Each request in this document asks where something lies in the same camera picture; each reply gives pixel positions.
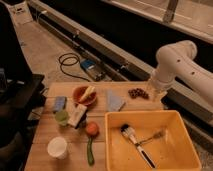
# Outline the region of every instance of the green cucumber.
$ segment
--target green cucumber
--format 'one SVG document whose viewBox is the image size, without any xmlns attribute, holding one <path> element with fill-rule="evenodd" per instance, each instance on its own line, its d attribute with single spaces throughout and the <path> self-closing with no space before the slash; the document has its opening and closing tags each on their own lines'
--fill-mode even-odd
<svg viewBox="0 0 213 171">
<path fill-rule="evenodd" d="M 93 141 L 93 138 L 89 137 L 89 141 L 87 143 L 87 160 L 90 166 L 92 166 L 95 163 L 93 153 L 92 153 L 92 141 Z"/>
</svg>

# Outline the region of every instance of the white-handled brush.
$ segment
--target white-handled brush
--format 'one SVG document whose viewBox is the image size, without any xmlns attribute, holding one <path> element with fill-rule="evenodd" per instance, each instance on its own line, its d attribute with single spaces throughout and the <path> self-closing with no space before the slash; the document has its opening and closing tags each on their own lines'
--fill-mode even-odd
<svg viewBox="0 0 213 171">
<path fill-rule="evenodd" d="M 135 145 L 135 147 L 137 148 L 138 152 L 143 157 L 143 159 L 148 163 L 148 165 L 151 168 L 155 169 L 156 168 L 155 164 L 150 159 L 148 154 L 144 151 L 144 149 L 140 146 L 140 144 L 137 142 L 135 137 L 135 130 L 132 127 L 130 127 L 128 124 L 124 124 L 121 127 L 121 133 L 124 135 L 124 137 L 129 138 L 131 140 L 131 142 Z"/>
</svg>

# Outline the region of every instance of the table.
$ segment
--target table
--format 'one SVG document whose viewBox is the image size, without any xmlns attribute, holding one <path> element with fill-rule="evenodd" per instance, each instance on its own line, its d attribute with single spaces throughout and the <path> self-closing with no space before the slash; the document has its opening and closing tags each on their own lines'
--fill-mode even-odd
<svg viewBox="0 0 213 171">
<path fill-rule="evenodd" d="M 52 112 L 56 96 L 66 96 L 66 110 L 71 112 L 75 108 L 72 94 L 79 86 L 95 86 L 97 101 L 87 112 L 87 121 L 95 121 L 100 127 L 99 135 L 93 142 L 93 154 L 95 164 L 89 166 L 87 163 L 87 141 L 84 128 L 74 129 L 70 126 L 62 127 L 57 124 Z M 37 126 L 33 144 L 31 146 L 25 171 L 105 171 L 105 123 L 104 115 L 107 113 L 106 90 L 112 90 L 116 95 L 125 100 L 122 111 L 134 110 L 161 110 L 161 101 L 145 100 L 143 98 L 131 99 L 128 90 L 133 88 L 145 89 L 146 82 L 56 82 L 52 83 L 43 114 Z M 47 153 L 48 142 L 56 137 L 62 136 L 68 142 L 68 157 L 58 160 L 50 157 Z"/>
</svg>

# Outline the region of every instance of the brown bowl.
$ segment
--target brown bowl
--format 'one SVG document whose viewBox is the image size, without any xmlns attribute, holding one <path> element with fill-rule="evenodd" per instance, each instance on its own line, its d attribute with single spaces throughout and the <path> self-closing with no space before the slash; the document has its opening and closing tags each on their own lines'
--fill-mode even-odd
<svg viewBox="0 0 213 171">
<path fill-rule="evenodd" d="M 88 86 L 77 87 L 73 92 L 73 100 L 76 104 L 83 104 L 89 106 L 94 103 L 97 99 L 97 93 L 93 92 L 86 100 L 79 102 L 81 96 L 84 94 Z"/>
</svg>

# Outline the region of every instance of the brown food item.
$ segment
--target brown food item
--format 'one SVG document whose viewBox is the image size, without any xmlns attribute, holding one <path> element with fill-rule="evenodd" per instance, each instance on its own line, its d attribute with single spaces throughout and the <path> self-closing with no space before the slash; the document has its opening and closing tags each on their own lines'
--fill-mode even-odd
<svg viewBox="0 0 213 171">
<path fill-rule="evenodd" d="M 130 89 L 128 91 L 131 98 L 135 99 L 136 97 L 140 96 L 144 99 L 149 99 L 149 94 L 143 90 L 142 88 Z"/>
</svg>

